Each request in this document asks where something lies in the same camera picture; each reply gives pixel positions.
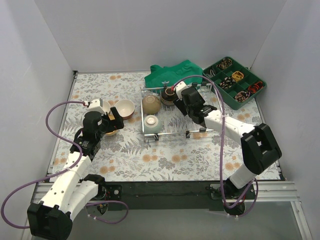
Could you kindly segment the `red floral bowl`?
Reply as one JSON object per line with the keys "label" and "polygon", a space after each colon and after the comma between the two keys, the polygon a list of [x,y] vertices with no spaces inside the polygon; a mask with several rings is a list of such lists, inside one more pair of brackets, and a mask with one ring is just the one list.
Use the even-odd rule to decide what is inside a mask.
{"label": "red floral bowl", "polygon": [[129,99],[119,100],[114,106],[124,120],[130,119],[135,112],[135,104]]}

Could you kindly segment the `pale beige white bowl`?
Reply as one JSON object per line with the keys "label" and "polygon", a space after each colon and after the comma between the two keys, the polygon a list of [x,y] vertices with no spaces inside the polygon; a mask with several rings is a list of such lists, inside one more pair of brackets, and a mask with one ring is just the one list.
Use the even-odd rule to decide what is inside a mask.
{"label": "pale beige white bowl", "polygon": [[102,110],[106,113],[109,114],[111,111],[111,105],[109,104],[108,101],[102,100]]}

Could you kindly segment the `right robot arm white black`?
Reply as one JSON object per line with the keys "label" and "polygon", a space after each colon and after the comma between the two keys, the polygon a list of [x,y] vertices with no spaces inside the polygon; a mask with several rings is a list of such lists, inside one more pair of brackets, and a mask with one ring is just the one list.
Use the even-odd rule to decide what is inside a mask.
{"label": "right robot arm white black", "polygon": [[183,115],[205,129],[221,132],[222,140],[228,137],[241,145],[243,164],[222,182],[222,194],[232,199],[239,198],[249,182],[282,157],[282,151],[267,124],[248,124],[224,115],[216,107],[205,104],[193,86],[176,86],[174,91],[177,94],[174,104]]}

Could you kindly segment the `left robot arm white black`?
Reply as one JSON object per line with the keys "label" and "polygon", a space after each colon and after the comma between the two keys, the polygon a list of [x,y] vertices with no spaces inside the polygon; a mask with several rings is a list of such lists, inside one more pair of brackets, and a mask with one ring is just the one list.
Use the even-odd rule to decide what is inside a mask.
{"label": "left robot arm white black", "polygon": [[66,240],[77,214],[91,200],[106,196],[104,177],[88,175],[79,187],[84,171],[91,165],[107,134],[124,128],[124,120],[115,107],[111,107],[113,119],[108,113],[91,110],[84,115],[80,128],[71,142],[72,146],[62,174],[38,203],[27,209],[30,232],[46,240]]}

